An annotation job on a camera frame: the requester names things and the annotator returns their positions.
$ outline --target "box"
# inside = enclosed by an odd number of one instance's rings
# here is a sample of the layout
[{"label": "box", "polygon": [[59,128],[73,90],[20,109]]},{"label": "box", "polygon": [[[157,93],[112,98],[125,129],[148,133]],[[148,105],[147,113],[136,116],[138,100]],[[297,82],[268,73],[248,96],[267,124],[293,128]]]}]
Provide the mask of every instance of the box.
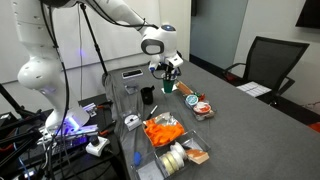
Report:
[{"label": "box", "polygon": [[131,166],[135,174],[135,178],[137,180],[163,180],[171,178],[176,174],[183,173],[183,171],[194,162],[191,162],[188,159],[184,160],[184,167],[174,172],[172,175],[169,175],[160,160],[160,157],[170,151],[170,146],[175,144],[175,142],[179,142],[183,146],[187,146],[192,149],[200,149],[205,152],[208,152],[211,149],[210,146],[202,138],[200,138],[194,130],[188,131],[168,145],[159,147],[155,151],[142,156],[139,166]]}]

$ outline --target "gray table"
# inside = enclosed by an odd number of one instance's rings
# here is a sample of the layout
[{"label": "gray table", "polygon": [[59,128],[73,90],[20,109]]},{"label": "gray table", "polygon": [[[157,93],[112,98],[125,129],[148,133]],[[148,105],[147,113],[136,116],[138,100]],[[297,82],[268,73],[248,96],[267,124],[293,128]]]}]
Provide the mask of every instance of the gray table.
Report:
[{"label": "gray table", "polygon": [[[140,88],[156,87],[152,105],[143,105],[140,93],[128,95],[124,89],[121,72],[137,68],[144,72],[136,78]],[[179,80],[205,93],[217,109],[214,118],[197,121],[179,92],[162,93],[162,81],[154,79],[146,65],[111,71],[106,80],[132,179],[133,153],[144,155],[154,148],[142,127],[129,132],[119,113],[135,108],[144,119],[155,105],[155,115],[172,112],[187,131],[195,130],[211,146],[209,161],[188,167],[174,179],[320,179],[320,134],[189,62],[181,70]]]}]

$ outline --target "black office chair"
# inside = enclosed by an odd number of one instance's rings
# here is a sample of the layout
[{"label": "black office chair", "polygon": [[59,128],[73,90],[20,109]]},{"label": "black office chair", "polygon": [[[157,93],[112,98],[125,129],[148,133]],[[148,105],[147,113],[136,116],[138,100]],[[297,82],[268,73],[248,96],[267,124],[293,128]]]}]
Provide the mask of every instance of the black office chair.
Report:
[{"label": "black office chair", "polygon": [[[223,71],[223,76],[232,84],[237,82],[237,85],[240,85],[253,81],[270,88],[272,91],[269,93],[268,100],[265,101],[271,105],[277,105],[278,97],[294,84],[295,81],[287,75],[300,60],[308,46],[307,43],[257,36],[249,50],[247,62],[236,63],[226,68]],[[236,76],[229,73],[229,70],[238,65],[246,66],[242,78],[235,78]]]}]

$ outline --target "black cup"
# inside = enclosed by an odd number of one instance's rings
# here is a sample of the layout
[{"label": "black cup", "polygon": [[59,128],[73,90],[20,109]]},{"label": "black cup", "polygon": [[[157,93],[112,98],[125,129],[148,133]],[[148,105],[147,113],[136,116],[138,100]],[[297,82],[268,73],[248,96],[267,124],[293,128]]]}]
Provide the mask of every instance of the black cup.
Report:
[{"label": "black cup", "polygon": [[145,87],[140,90],[142,101],[144,104],[152,104],[153,102],[153,94],[152,91],[154,90],[154,86],[152,87]]}]

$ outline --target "tape roll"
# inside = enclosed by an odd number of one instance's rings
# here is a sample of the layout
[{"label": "tape roll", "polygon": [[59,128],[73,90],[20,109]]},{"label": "tape roll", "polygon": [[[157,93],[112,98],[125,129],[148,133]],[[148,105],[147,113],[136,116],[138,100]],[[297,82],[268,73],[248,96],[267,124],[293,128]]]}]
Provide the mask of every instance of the tape roll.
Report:
[{"label": "tape roll", "polygon": [[177,151],[183,159],[187,159],[186,151],[183,149],[180,143],[176,142],[170,146],[171,150]]},{"label": "tape roll", "polygon": [[183,159],[182,159],[182,157],[180,156],[180,154],[179,154],[177,151],[175,151],[175,150],[171,150],[170,152],[171,152],[173,158],[176,160],[179,168],[183,168],[184,162],[183,162]]},{"label": "tape roll", "polygon": [[161,159],[166,171],[168,172],[169,176],[171,174],[173,174],[174,173],[174,169],[173,169],[172,165],[170,164],[168,158],[165,155],[163,155],[160,159]]},{"label": "tape roll", "polygon": [[167,152],[166,157],[168,158],[171,166],[173,167],[173,170],[174,171],[178,171],[179,170],[179,165],[178,165],[177,161],[174,159],[174,157],[171,154],[171,152]]}]

